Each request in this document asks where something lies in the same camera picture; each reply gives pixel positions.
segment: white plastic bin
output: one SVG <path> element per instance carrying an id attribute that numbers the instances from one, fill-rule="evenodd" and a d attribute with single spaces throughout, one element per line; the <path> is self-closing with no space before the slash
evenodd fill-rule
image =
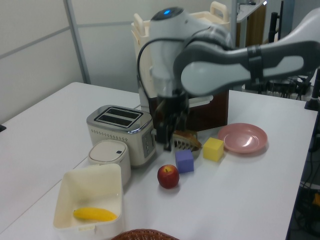
<path id="1" fill-rule="evenodd" d="M 208 23 L 222 25 L 226 29 L 230 30 L 230 20 L 227 6 L 217 1 L 213 1 L 211 3 L 210 12 L 201 11 L 191 13 L 191 15 Z"/>
<path id="2" fill-rule="evenodd" d="M 118 216 L 113 221 L 80 220 L 74 210 L 95 207 Z M 118 164 L 94 165 L 67 172 L 61 182 L 53 226 L 61 240 L 109 240 L 124 231 L 123 189 Z"/>

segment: toy banana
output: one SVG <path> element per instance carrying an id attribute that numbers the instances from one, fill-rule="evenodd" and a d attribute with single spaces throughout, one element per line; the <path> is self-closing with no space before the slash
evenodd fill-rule
<path id="1" fill-rule="evenodd" d="M 101 222 L 112 221 L 117 218 L 113 212 L 97 207 L 81 207 L 73 211 L 73 216 L 84 220 L 97 220 Z"/>

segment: toaster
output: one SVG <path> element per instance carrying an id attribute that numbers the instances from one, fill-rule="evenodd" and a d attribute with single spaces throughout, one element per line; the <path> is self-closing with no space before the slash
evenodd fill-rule
<path id="1" fill-rule="evenodd" d="M 132 167 L 145 164 L 156 152 L 154 126 L 148 112 L 105 105 L 91 113 L 86 123 L 93 145 L 108 139 L 124 142 Z"/>

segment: apple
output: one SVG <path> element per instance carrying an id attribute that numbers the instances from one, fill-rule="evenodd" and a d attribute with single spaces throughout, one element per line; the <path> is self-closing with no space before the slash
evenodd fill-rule
<path id="1" fill-rule="evenodd" d="M 165 189 L 174 188 L 178 185 L 180 179 L 178 169 L 170 164 L 160 167 L 157 177 L 159 184 Z"/>

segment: pink plate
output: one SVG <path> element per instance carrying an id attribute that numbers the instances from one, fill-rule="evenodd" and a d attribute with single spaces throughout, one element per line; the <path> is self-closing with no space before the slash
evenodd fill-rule
<path id="1" fill-rule="evenodd" d="M 218 138 L 224 141 L 226 149 L 242 154 L 256 152 L 268 141 L 265 131 L 247 123 L 234 123 L 223 127 Z"/>

